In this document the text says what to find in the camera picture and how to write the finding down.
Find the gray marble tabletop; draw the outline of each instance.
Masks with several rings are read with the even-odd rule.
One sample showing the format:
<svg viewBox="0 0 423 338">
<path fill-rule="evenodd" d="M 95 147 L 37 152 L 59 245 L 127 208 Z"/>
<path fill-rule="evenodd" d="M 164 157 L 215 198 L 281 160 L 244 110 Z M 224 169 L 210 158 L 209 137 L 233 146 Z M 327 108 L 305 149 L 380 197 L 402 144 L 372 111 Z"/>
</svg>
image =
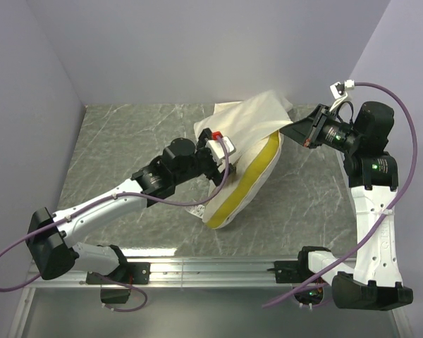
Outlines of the gray marble tabletop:
<svg viewBox="0 0 423 338">
<path fill-rule="evenodd" d="M 114 188 L 176 137 L 194 139 L 193 124 L 211 115 L 213 107 L 88 106 L 59 209 Z M 289 114 L 295 121 L 313 108 L 296 106 Z M 204 178 L 186 182 L 170 199 L 198 201 L 208 184 Z M 91 232 L 85 242 L 116 244 L 148 256 L 295 256 L 304 245 L 326 246 L 338 255 L 355 245 L 356 227 L 336 152 L 285 139 L 271 177 L 227 227 L 210 230 L 182 208 L 156 204 Z"/>
</svg>

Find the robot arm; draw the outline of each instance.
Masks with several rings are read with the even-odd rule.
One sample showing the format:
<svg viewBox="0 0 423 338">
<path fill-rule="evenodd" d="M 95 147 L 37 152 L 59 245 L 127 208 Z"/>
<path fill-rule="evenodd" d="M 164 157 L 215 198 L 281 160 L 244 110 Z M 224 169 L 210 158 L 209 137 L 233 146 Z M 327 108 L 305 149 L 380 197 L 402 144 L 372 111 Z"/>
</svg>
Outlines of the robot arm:
<svg viewBox="0 0 423 338">
<path fill-rule="evenodd" d="M 177 185 L 192 178 L 205 175 L 218 186 L 223 179 L 218 167 L 225 156 L 217 136 L 222 137 L 205 129 L 197 145 L 189 139 L 175 139 L 162 155 L 114 189 L 53 215 L 46 208 L 36 211 L 28 233 L 53 222 L 67 221 L 27 240 L 42 278 L 51 280 L 70 269 L 99 273 L 115 281 L 128 275 L 127 260 L 117 246 L 93 246 L 80 241 L 115 218 L 141 211 L 173 195 Z M 228 137 L 222 137 L 221 141 L 229 155 L 235 152 Z"/>
<path fill-rule="evenodd" d="M 332 107 L 318 105 L 309 116 L 281 132 L 307 148 L 325 144 L 344 153 L 343 165 L 355 202 L 358 242 L 379 216 L 386 214 L 373 237 L 357 252 L 354 269 L 341 263 L 321 278 L 332 284 L 333 300 L 339 308 L 390 310 L 412 303 L 413 298 L 412 290 L 403 287 L 398 269 L 393 209 L 386 209 L 398 188 L 396 161 L 384 151 L 393 127 L 393 109 L 379 102 L 365 102 L 356 121 L 344 123 L 337 107 L 354 86 L 351 80 L 333 84 L 336 102 Z M 300 265 L 312 273 L 337 260 L 330 250 L 319 247 L 303 248 L 298 258 Z"/>
</svg>

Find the red component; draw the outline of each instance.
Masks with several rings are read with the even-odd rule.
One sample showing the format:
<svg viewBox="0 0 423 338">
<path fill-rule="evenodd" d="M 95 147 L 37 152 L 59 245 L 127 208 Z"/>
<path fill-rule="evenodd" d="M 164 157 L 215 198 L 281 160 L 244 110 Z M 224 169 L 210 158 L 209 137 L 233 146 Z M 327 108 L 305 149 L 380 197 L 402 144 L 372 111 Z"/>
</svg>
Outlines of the red component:
<svg viewBox="0 0 423 338">
<path fill-rule="evenodd" d="M 213 137 L 213 140 L 216 141 L 218 137 L 223 138 L 223 135 L 221 134 L 221 132 L 213 132 L 211 134 L 211 137 Z"/>
</svg>

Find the yellow stripe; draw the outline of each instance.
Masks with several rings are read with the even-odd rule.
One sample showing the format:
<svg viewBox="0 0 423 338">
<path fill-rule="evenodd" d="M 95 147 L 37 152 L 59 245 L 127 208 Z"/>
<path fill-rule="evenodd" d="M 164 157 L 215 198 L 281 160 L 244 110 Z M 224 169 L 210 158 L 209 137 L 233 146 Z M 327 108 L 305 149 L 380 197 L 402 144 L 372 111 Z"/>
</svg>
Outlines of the yellow stripe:
<svg viewBox="0 0 423 338">
<path fill-rule="evenodd" d="M 279 148 L 279 133 L 273 132 L 269 135 L 268 142 L 263 147 L 262 151 L 247 167 L 243 177 L 238 184 L 238 187 L 232 194 L 222 203 L 216 210 L 207 226 L 211 229 L 216 229 L 227 219 L 227 217 L 240 205 L 241 201 L 246 197 L 252 186 L 259 179 L 259 177 L 266 170 L 266 167 L 273 161 Z"/>
</svg>

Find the white wall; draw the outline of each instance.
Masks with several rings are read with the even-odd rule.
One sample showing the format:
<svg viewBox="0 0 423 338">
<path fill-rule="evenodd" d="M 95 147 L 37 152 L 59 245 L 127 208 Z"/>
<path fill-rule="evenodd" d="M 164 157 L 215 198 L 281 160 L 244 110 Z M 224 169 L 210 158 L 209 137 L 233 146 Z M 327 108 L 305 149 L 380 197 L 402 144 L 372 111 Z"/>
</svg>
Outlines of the white wall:
<svg viewBox="0 0 423 338">
<path fill-rule="evenodd" d="M 377 82 L 394 91 L 410 109 L 419 142 L 415 178 L 396 208 L 397 251 L 405 285 L 415 293 L 405 307 L 416 337 L 423 337 L 423 0 L 392 0 L 370 39 L 351 78 Z M 386 101 L 374 89 L 358 89 L 359 103 Z M 396 121 L 387 150 L 400 165 L 405 181 L 412 153 L 407 123 L 397 105 Z"/>
<path fill-rule="evenodd" d="M 27 0 L 86 104 L 331 103 L 389 0 Z"/>
<path fill-rule="evenodd" d="M 82 120 L 82 104 L 21 0 L 0 0 L 0 250 L 27 232 L 32 212 L 58 201 Z M 24 245 L 0 261 L 0 285 L 22 282 Z M 0 338 L 20 292 L 0 294 Z"/>
</svg>

